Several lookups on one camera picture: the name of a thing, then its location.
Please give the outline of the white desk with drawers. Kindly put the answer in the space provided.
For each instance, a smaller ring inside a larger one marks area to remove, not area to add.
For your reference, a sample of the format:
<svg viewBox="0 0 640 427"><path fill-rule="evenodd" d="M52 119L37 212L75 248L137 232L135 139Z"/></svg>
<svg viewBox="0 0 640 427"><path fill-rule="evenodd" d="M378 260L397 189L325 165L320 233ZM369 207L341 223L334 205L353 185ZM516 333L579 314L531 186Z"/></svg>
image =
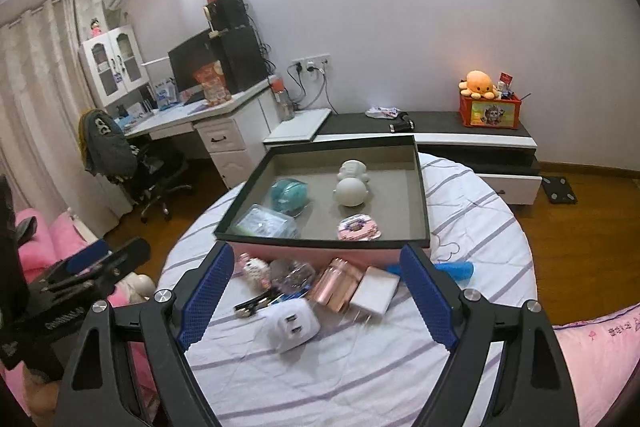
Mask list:
<svg viewBox="0 0 640 427"><path fill-rule="evenodd" d="M126 132L129 139L152 140L195 132L229 187L246 181L266 155L265 139L280 124L271 91L272 76L217 106L179 104L153 115Z"/></svg>

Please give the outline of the orange cap bottle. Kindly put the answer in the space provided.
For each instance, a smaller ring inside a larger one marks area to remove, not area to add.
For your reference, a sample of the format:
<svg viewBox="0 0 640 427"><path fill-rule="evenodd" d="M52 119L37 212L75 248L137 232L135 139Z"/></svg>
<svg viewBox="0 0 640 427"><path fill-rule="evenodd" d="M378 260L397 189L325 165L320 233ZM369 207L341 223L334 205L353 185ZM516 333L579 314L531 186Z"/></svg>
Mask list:
<svg viewBox="0 0 640 427"><path fill-rule="evenodd" d="M295 108L288 90L286 90L281 77L273 79L270 83L271 91L277 103L279 117L282 121L288 121L295 117Z"/></svg>

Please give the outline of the pink white block figure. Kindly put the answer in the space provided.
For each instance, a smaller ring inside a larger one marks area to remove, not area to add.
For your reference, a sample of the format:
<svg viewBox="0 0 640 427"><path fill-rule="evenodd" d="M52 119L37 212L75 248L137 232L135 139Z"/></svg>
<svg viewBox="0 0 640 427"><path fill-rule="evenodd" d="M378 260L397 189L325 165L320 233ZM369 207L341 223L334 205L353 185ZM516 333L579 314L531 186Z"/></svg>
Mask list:
<svg viewBox="0 0 640 427"><path fill-rule="evenodd" d="M270 266L267 262L249 254L240 254L235 263L234 274L247 283L254 291L268 291L271 288Z"/></svg>

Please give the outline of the beige curtain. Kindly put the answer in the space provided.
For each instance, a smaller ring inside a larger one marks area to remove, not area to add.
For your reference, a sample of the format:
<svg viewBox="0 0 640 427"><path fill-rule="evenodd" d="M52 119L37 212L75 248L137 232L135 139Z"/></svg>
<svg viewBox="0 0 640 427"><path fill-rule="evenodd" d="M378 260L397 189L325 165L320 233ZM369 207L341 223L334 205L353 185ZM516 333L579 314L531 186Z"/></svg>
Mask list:
<svg viewBox="0 0 640 427"><path fill-rule="evenodd" d="M1 27L1 172L18 208L52 221L70 209L97 236L130 205L82 163L77 127L95 108L80 40L103 20L102 0L47 0Z"/></svg>

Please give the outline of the black office chair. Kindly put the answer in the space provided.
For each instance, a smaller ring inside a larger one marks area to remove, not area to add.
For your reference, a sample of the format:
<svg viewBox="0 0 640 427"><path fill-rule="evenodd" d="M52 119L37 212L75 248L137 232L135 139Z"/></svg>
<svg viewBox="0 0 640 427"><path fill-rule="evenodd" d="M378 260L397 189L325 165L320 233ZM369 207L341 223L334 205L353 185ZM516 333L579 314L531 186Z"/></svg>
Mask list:
<svg viewBox="0 0 640 427"><path fill-rule="evenodd" d="M171 145L158 146L151 141L136 145L127 141L137 157L136 172L130 178L103 178L120 186L136 204L142 206L142 223L149 221L148 213L154 206L160 206L164 219L170 221L172 214L166 202L167 196L181 190L193 191L192 185L184 182L184 175L189 169L186 158Z"/></svg>

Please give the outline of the red picture storage box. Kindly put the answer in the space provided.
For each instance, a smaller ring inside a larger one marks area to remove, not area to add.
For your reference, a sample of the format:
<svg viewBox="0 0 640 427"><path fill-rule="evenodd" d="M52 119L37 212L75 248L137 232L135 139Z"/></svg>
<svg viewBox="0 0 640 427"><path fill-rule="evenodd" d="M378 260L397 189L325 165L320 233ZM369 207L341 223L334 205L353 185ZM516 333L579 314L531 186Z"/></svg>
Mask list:
<svg viewBox="0 0 640 427"><path fill-rule="evenodd" d="M522 101L516 95L505 100L460 96L459 114L465 127L516 130L520 124L521 105Z"/></svg>

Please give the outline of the black floor scale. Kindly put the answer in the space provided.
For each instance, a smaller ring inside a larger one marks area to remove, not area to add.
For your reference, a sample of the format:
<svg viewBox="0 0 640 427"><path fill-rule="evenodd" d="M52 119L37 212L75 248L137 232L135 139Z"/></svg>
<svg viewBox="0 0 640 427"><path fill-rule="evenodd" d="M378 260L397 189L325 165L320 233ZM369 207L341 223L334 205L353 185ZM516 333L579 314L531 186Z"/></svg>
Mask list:
<svg viewBox="0 0 640 427"><path fill-rule="evenodd" d="M565 176L542 176L541 187L552 205L575 205L577 202Z"/></svg>

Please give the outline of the pink pillow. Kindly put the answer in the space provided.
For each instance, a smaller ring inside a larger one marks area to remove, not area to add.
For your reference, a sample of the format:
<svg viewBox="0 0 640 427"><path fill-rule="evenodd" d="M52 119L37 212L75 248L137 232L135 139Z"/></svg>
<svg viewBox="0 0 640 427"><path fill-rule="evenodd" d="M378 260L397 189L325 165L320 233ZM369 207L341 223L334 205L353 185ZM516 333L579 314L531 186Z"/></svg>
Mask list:
<svg viewBox="0 0 640 427"><path fill-rule="evenodd" d="M36 218L36 234L29 242L18 248L28 283L32 283L51 265L77 254L89 245L77 231L68 211L61 213L55 220L48 223L41 212L28 208L17 213L16 223L30 217Z"/></svg>

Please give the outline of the white bed post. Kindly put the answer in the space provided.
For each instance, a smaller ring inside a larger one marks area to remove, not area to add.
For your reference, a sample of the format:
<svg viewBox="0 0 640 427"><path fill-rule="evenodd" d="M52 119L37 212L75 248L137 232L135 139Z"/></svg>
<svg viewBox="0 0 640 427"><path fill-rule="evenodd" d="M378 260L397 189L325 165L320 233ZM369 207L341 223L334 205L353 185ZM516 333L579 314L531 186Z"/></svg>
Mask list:
<svg viewBox="0 0 640 427"><path fill-rule="evenodd" d="M130 305L145 303L146 300L154 296L156 291L156 286L149 275L136 272L126 275L116 286L125 296L126 303Z"/></svg>

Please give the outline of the pink box with black rim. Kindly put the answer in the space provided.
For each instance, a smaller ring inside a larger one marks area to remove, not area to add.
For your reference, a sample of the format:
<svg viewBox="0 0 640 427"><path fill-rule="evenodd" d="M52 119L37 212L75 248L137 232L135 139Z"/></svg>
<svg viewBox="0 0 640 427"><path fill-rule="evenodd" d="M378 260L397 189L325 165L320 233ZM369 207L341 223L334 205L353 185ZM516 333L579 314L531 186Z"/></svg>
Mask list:
<svg viewBox="0 0 640 427"><path fill-rule="evenodd" d="M370 181L364 203L354 209L338 205L334 196L338 170L346 160L366 165ZM257 236L239 221L254 205L269 208L270 190L281 179L308 185L309 202L294 218L296 235ZM381 236L373 241L342 241L338 226L351 215L369 216ZM235 254L272 260L290 257L317 268L339 257L355 265L392 265L408 243L430 246L425 187L416 143L408 135L351 139L273 147L222 216L216 239Z"/></svg>

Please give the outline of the white dual usb charger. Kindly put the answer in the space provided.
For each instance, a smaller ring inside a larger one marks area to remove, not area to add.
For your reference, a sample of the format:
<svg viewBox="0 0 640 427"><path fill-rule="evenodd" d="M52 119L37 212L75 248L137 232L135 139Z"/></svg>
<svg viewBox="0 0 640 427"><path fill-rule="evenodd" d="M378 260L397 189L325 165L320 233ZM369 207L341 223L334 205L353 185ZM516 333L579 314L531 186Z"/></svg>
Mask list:
<svg viewBox="0 0 640 427"><path fill-rule="evenodd" d="M306 298L295 298L270 306L262 312L260 335L278 355L308 343L320 333L321 325Z"/></svg>

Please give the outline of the orange snack bag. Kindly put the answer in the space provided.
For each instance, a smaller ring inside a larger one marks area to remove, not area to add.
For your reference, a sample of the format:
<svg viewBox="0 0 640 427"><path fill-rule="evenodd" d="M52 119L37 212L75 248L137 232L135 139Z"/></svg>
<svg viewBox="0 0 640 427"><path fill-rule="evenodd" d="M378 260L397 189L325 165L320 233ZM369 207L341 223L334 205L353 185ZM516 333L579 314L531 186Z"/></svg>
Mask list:
<svg viewBox="0 0 640 427"><path fill-rule="evenodd" d="M232 95L227 88L221 62L215 61L202 66L194 72L193 77L202 86L208 105L218 106L231 100Z"/></svg>

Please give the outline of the black item on cabinet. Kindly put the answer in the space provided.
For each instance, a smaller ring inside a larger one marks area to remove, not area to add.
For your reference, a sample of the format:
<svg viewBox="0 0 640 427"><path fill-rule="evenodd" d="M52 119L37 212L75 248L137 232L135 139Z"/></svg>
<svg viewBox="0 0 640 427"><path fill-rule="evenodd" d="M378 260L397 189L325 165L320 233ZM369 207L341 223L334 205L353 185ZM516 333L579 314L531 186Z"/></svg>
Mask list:
<svg viewBox="0 0 640 427"><path fill-rule="evenodd" d="M412 133L414 131L414 121L406 112L399 112L397 116L388 124L392 133Z"/></svg>

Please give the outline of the white packet on cabinet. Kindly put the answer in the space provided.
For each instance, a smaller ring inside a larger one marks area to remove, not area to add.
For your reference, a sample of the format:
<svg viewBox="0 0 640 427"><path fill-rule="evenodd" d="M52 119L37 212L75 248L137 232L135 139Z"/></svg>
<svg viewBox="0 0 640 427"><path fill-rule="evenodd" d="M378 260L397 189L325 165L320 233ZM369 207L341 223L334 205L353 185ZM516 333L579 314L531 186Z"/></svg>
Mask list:
<svg viewBox="0 0 640 427"><path fill-rule="evenodd" d="M400 113L401 110L397 107L372 106L364 112L364 115L373 119L394 120Z"/></svg>

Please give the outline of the white wall power strip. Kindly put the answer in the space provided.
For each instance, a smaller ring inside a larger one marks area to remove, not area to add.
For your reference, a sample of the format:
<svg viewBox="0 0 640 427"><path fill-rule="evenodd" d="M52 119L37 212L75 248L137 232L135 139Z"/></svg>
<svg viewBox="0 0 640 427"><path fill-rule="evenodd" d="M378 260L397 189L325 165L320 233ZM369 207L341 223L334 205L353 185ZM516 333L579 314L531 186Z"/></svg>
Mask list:
<svg viewBox="0 0 640 427"><path fill-rule="evenodd" d="M325 53L303 58L294 58L291 64L297 72L318 72L318 70L320 70L320 72L327 72L331 67L331 55Z"/></svg>

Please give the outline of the black computer monitor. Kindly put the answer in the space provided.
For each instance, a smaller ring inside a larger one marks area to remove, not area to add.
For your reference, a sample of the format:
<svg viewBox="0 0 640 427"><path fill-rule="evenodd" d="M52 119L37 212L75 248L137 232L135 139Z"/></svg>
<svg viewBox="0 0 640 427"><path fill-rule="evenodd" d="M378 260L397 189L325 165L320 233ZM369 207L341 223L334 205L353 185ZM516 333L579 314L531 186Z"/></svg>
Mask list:
<svg viewBox="0 0 640 427"><path fill-rule="evenodd" d="M209 38L209 31L204 30L186 39L168 52L169 63L179 92L198 85L194 74L203 66L219 60L219 53Z"/></svg>

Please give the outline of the white striped quilt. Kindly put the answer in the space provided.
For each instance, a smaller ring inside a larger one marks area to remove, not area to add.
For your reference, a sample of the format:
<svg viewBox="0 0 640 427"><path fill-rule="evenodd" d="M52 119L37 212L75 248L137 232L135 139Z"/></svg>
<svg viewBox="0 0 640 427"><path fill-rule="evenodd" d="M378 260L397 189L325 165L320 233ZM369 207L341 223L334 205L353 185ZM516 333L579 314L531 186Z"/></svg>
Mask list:
<svg viewBox="0 0 640 427"><path fill-rule="evenodd" d="M469 167L420 158L432 254L469 261L470 286L500 305L537 295L533 255L511 209ZM405 287L384 317L319 310L320 333L292 351L269 346L262 315L239 319L250 297L229 283L203 338L186 359L225 426L408 426L448 357L435 343Z"/></svg>

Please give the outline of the black white low cabinet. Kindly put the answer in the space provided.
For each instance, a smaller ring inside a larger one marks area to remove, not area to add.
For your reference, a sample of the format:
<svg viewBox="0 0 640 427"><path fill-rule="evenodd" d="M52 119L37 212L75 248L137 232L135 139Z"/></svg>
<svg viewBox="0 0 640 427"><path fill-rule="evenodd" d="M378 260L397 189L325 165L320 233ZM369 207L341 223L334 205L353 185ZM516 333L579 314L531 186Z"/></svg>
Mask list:
<svg viewBox="0 0 640 427"><path fill-rule="evenodd" d="M411 112L418 150L471 168L507 204L533 205L541 186L537 142L523 127L466 127L456 112Z"/></svg>

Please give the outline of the pink printed bedsheet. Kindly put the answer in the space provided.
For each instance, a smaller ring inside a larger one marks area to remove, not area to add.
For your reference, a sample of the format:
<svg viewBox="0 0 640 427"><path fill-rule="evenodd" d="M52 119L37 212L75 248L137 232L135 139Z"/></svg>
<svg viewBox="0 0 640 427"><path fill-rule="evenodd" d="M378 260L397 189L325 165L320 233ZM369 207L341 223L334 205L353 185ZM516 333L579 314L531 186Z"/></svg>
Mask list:
<svg viewBox="0 0 640 427"><path fill-rule="evenodd" d="M639 361L639 305L553 329L570 372L580 425L595 426Z"/></svg>

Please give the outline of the orange octopus plush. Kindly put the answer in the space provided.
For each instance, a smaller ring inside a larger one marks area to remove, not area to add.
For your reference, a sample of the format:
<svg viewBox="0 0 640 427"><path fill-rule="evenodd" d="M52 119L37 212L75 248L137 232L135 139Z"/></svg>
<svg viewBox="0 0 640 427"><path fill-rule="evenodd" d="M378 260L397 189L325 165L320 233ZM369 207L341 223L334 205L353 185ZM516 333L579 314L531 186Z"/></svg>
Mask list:
<svg viewBox="0 0 640 427"><path fill-rule="evenodd" d="M491 78L481 70L471 70L459 83L459 91L473 100L497 100L498 91Z"/></svg>

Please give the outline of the small black speaker box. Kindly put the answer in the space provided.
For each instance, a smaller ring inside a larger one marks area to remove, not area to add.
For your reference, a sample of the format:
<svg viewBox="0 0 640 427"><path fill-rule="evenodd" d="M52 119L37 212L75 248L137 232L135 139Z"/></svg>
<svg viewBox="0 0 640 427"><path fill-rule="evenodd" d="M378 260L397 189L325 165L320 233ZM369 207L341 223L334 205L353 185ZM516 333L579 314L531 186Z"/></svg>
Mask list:
<svg viewBox="0 0 640 427"><path fill-rule="evenodd" d="M215 0L206 5L206 12L213 30L216 31L250 24L243 0Z"/></svg>

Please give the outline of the clear plastic labelled case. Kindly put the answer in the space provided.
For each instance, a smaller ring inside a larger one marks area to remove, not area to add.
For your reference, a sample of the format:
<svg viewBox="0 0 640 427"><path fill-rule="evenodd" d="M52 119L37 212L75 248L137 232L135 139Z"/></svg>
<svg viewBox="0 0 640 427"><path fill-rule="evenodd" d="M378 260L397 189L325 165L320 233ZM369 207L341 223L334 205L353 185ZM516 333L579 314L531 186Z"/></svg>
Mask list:
<svg viewBox="0 0 640 427"><path fill-rule="evenodd" d="M242 217L234 222L236 234L268 239L295 239L298 228L293 217L262 205L251 205Z"/></svg>

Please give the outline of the white glass door cabinet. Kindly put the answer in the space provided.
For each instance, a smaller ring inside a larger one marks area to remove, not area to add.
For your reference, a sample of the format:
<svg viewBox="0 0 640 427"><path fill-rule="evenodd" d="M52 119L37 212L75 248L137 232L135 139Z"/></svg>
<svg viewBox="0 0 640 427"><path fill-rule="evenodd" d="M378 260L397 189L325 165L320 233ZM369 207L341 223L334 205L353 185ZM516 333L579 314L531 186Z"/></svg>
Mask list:
<svg viewBox="0 0 640 427"><path fill-rule="evenodd" d="M80 44L79 58L100 107L125 98L149 82L134 28L120 26Z"/></svg>

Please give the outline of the pink crochet donut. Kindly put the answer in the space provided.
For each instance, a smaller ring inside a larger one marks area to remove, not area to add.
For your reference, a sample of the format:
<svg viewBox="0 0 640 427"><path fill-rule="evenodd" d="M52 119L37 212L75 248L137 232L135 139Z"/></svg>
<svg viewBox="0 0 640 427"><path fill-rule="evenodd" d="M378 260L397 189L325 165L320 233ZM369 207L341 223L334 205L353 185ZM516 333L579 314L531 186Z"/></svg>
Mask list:
<svg viewBox="0 0 640 427"><path fill-rule="evenodd" d="M337 238L345 242L374 241L381 235L376 221L364 213L343 219L337 227Z"/></svg>

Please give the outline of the rose gold metal canister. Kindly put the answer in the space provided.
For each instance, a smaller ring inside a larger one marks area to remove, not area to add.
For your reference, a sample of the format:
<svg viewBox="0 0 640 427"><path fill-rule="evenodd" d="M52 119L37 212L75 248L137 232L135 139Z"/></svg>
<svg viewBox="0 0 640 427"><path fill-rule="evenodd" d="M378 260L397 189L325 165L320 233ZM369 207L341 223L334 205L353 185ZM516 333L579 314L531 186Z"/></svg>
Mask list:
<svg viewBox="0 0 640 427"><path fill-rule="evenodd" d="M363 272L342 258L334 258L312 284L306 298L335 313L344 312L352 300Z"/></svg>

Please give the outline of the white round figurine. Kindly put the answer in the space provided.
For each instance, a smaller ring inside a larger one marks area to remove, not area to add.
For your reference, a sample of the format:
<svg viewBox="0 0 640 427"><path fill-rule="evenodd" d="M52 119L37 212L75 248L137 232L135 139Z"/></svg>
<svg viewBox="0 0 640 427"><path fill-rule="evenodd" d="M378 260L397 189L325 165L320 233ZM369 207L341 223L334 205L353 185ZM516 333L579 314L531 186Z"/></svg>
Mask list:
<svg viewBox="0 0 640 427"><path fill-rule="evenodd" d="M338 205L357 207L369 195L369 173L366 165L357 159L343 162L337 173L337 184L333 191Z"/></svg>

